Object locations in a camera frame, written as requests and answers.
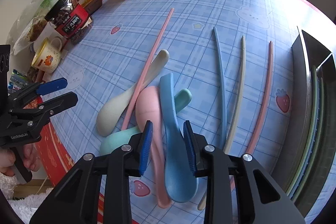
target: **red jar label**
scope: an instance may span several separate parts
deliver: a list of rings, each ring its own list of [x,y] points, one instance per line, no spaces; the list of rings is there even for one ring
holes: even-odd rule
[[[89,14],[87,11],[78,4],[71,14],[55,30],[65,38],[70,38],[82,28],[88,18]]]

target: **clear plastic bag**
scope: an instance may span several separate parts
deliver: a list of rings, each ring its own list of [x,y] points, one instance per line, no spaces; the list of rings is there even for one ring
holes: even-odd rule
[[[29,47],[44,29],[44,16],[58,0],[32,0],[12,25],[7,44],[12,45],[12,52],[17,55]]]

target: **yellow mug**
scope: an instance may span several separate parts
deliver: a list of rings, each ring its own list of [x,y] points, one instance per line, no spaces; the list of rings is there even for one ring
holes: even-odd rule
[[[59,46],[55,47],[53,42],[58,41]],[[56,70],[61,59],[62,39],[60,37],[54,37],[50,42],[49,38],[45,38],[41,44],[41,47],[36,52],[31,66],[46,73],[53,73]]]

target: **beige spoon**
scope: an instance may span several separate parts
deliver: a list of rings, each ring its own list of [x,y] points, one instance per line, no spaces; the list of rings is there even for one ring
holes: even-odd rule
[[[148,69],[141,90],[144,89],[160,73],[168,62],[168,59],[169,53],[167,50],[161,50],[157,54]],[[111,98],[105,103],[105,105],[103,105],[98,113],[96,121],[99,135],[105,137],[112,133],[112,130],[115,128],[121,114],[130,102],[134,90],[135,85],[124,91],[122,94]]]

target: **silver bolt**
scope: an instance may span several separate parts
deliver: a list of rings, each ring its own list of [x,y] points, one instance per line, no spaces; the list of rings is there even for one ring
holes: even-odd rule
[[[129,144],[124,144],[122,147],[121,147],[121,150],[127,152],[129,150],[131,150],[132,147],[129,145]]]
[[[215,148],[214,148],[212,145],[207,145],[204,149],[205,149],[206,151],[208,151],[208,152],[213,152],[213,151],[215,151]]]
[[[243,159],[246,160],[246,161],[251,161],[253,158],[250,154],[244,154]]]
[[[92,160],[93,159],[93,155],[91,153],[86,153],[84,156],[83,156],[83,159],[84,160]]]

